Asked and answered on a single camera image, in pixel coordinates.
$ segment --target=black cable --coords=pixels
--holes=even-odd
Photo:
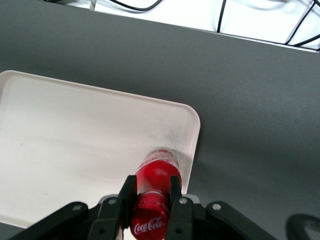
[[[288,43],[291,42],[291,40],[294,38],[296,32],[298,31],[300,25],[305,20],[305,18],[308,16],[308,14],[312,11],[312,9],[314,8],[315,5],[316,5],[316,2],[314,1],[313,4],[311,5],[311,7],[309,8],[309,10],[305,13],[305,15],[299,21],[298,25],[295,27],[295,29],[294,29],[292,35],[290,36],[289,40],[285,42],[285,45],[287,45]]]
[[[145,8],[141,8],[141,7],[135,7],[135,6],[130,6],[127,5],[123,2],[117,1],[117,0],[109,0],[110,2],[113,2],[115,4],[118,4],[122,7],[125,7],[127,9],[131,9],[131,10],[135,10],[135,11],[140,11],[140,12],[146,12],[146,11],[150,11],[151,9],[154,9],[158,4],[160,4],[163,0],[157,0],[154,4],[152,4],[151,6],[145,7]]]
[[[300,46],[302,46],[302,45],[311,43],[311,42],[313,42],[314,40],[317,40],[317,39],[320,39],[320,34],[317,35],[317,36],[314,36],[314,37],[312,37],[312,38],[310,38],[310,39],[308,39],[308,40],[299,42],[299,43],[297,43],[297,44],[295,44],[295,45],[292,45],[292,46],[294,46],[294,47],[300,47]]]
[[[221,11],[220,11],[220,16],[219,16],[219,22],[218,22],[218,28],[216,30],[217,33],[220,33],[220,28],[221,28],[221,23],[222,23],[222,17],[224,15],[225,7],[226,7],[226,2],[227,0],[223,0]]]
[[[313,0],[319,7],[320,7],[320,2],[318,0]]]

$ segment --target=coca-cola bottle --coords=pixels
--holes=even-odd
[[[151,151],[136,172],[138,198],[130,225],[138,240],[165,238],[169,218],[170,176],[182,184],[179,165],[166,147]]]

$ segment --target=coca-cola logo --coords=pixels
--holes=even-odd
[[[138,235],[141,233],[145,233],[148,231],[159,229],[165,225],[166,224],[164,222],[162,222],[162,216],[154,217],[154,218],[151,218],[149,222],[146,222],[143,224],[137,223],[134,226],[133,232],[134,232],[134,234]]]

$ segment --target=gray tabletop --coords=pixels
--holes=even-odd
[[[320,217],[318,53],[38,0],[0,1],[0,23],[0,72],[193,107],[188,193],[203,205],[227,202],[280,240],[290,215]]]

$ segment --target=plastic tray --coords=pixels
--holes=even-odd
[[[26,228],[70,202],[92,208],[159,146],[175,150],[185,194],[199,130],[185,104],[0,73],[0,222]]]

